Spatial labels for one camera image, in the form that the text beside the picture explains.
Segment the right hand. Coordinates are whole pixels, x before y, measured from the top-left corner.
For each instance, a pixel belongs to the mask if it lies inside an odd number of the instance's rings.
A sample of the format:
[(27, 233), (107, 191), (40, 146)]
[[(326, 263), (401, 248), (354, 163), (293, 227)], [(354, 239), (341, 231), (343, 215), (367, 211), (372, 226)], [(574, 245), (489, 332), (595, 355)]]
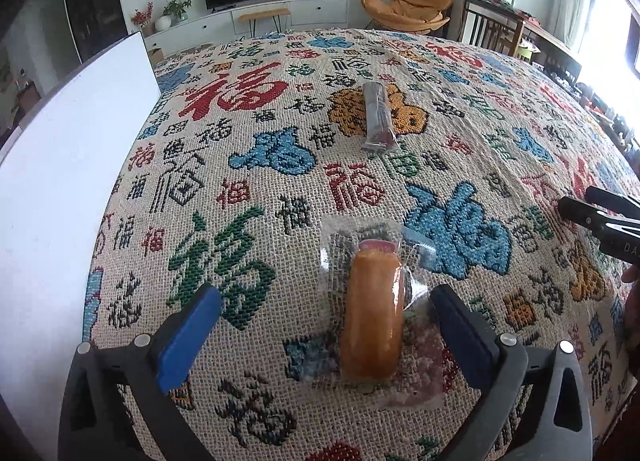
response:
[(624, 283), (631, 285), (624, 307), (624, 337), (628, 355), (628, 370), (636, 380), (639, 378), (640, 343), (640, 273), (638, 266), (630, 266), (622, 276)]

